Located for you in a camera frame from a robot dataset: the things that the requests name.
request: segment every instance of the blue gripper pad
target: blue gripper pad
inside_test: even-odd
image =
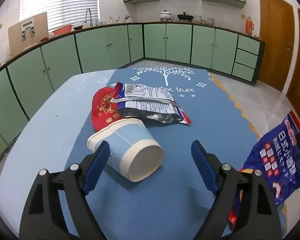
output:
[[[198,143],[199,142],[197,141],[192,143],[191,155],[207,189],[215,195],[219,191],[218,185],[216,184],[217,174],[208,162],[203,151],[200,149]]]
[[[106,166],[106,163],[108,161],[108,158],[110,156],[110,145],[108,142],[105,142],[103,147],[98,148],[96,150],[97,156],[91,163],[90,167],[88,168],[86,175],[85,175],[85,181],[83,186],[83,192],[87,195],[90,191],[94,190],[96,187],[96,184],[100,178],[101,172],[103,171],[104,167]]]

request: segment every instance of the barcode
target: barcode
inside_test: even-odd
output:
[[[126,84],[126,96],[134,94],[134,87],[131,84]]]

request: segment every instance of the blue paper cup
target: blue paper cup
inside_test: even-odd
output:
[[[162,163],[164,151],[139,119],[121,119],[90,136],[87,146],[95,152],[102,141],[110,145],[107,164],[128,180],[151,175]]]

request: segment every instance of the black pot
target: black pot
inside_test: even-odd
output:
[[[178,18],[179,18],[179,22],[181,22],[182,20],[186,20],[191,22],[193,20],[193,16],[186,14],[187,12],[184,12],[183,14],[178,14]]]

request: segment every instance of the faucet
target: faucet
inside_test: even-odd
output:
[[[88,8],[86,9],[86,18],[84,20],[84,22],[87,22],[87,14],[88,14],[88,10],[89,10],[89,14],[90,14],[90,27],[92,27],[92,16],[91,16],[91,10]]]

